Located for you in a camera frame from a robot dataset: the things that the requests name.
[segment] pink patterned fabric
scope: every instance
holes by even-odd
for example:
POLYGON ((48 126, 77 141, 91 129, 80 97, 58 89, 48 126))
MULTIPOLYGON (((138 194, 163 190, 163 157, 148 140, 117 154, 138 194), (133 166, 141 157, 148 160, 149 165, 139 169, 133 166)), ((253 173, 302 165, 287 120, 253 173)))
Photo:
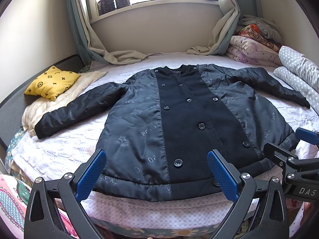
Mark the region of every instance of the pink patterned fabric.
MULTIPOLYGON (((24 220, 30 196, 30 187, 8 175, 0 175, 0 217, 17 239, 23 239, 24 220)), ((59 210, 69 235, 79 238, 67 216, 59 210)), ((107 239, 114 239, 111 232, 99 229, 107 239)))
POLYGON ((248 58, 270 61, 282 66, 277 52, 255 40, 242 36, 232 36, 230 45, 237 48, 248 58))
POLYGON ((279 67, 279 65, 277 65, 276 63, 271 62, 271 61, 249 58, 246 55, 244 55, 238 48, 234 47, 233 45, 229 45, 225 55, 228 56, 229 58, 231 58, 237 62, 241 62, 241 63, 266 66, 266 67, 275 67, 275 68, 279 67))

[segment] yellow pillow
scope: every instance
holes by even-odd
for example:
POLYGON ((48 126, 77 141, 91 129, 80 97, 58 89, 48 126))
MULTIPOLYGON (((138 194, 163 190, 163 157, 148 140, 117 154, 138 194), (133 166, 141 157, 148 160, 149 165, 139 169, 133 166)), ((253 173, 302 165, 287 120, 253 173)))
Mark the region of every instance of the yellow pillow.
POLYGON ((35 78, 24 94, 41 95, 55 101, 56 97, 69 89, 80 77, 79 74, 61 71, 55 66, 35 78))

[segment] beige curtain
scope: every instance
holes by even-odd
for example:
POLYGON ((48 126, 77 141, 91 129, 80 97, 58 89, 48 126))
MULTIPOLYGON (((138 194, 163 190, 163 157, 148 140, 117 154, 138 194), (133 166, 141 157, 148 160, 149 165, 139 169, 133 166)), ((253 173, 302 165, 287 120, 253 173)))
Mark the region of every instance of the beige curtain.
POLYGON ((76 0, 82 27, 87 38, 88 49, 101 55, 107 62, 124 65, 144 60, 147 55, 135 50, 108 52, 90 25, 86 0, 76 0))
POLYGON ((240 14, 236 0, 219 0, 219 5, 224 17, 222 17, 213 28, 207 47, 191 47, 187 50, 188 54, 207 56, 217 53, 227 31, 231 28, 234 21, 238 19, 240 14))

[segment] bed frame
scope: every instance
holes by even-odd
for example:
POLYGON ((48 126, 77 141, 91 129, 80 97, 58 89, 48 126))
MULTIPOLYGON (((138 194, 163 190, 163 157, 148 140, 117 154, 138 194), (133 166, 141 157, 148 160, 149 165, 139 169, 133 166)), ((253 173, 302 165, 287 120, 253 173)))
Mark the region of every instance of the bed frame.
MULTIPOLYGON (((79 72, 84 67, 78 55, 70 56, 53 65, 63 71, 73 72, 79 72)), ((47 71, 50 67, 43 69, 43 71, 25 81, 0 103, 0 145, 4 151, 7 151, 11 139, 21 127, 21 118, 25 108, 40 97, 25 95, 24 91, 34 78, 47 71)))

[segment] mattress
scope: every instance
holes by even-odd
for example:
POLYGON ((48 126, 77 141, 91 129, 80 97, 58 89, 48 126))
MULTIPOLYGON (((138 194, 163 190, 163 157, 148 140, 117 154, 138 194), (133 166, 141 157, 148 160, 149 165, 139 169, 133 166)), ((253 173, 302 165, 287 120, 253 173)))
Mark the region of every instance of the mattress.
MULTIPOLYGON (((164 66, 178 68, 182 64, 211 63, 234 69, 255 67, 233 61, 228 57, 198 56, 184 53, 152 55, 142 62, 124 66, 94 63, 91 68, 108 71, 108 73, 84 92, 111 81, 125 82, 136 72, 145 69, 164 66)), ((265 67, 265 69, 272 75, 274 68, 265 67)), ((285 87, 290 88, 283 81, 279 81, 285 87)), ((264 92, 257 91, 257 93, 271 101, 294 130, 297 127, 319 130, 319 116, 312 108, 303 108, 296 103, 275 98, 264 92)), ((26 132, 12 150, 13 159, 31 180, 39 176, 45 180, 60 179, 66 172, 74 172, 81 163, 86 162, 93 154, 107 115, 108 112, 104 112, 42 140, 37 139, 36 136, 30 137, 29 133, 26 132)), ((318 153, 318 148, 301 141, 295 153, 300 159, 314 158, 318 153)), ((265 180, 272 176, 282 178, 281 172, 282 170, 275 166, 257 178, 265 180)), ((149 234, 152 235, 156 229, 170 229, 171 231, 190 229, 190 231, 196 230, 196 233, 202 231, 202 234, 207 234, 212 231, 210 228, 216 228, 217 224, 222 221, 232 202, 226 200, 223 193, 178 201, 148 202, 116 198, 92 191, 89 198, 82 201, 82 205, 94 223, 109 229, 110 226, 114 225, 126 230, 133 229, 132 232, 134 232, 130 234, 131 236, 140 237, 139 235, 142 235, 141 237, 145 237, 147 233, 139 232, 139 230, 148 229, 150 230, 149 234)), ((250 210, 253 211, 256 205, 257 200, 254 200, 250 210)))

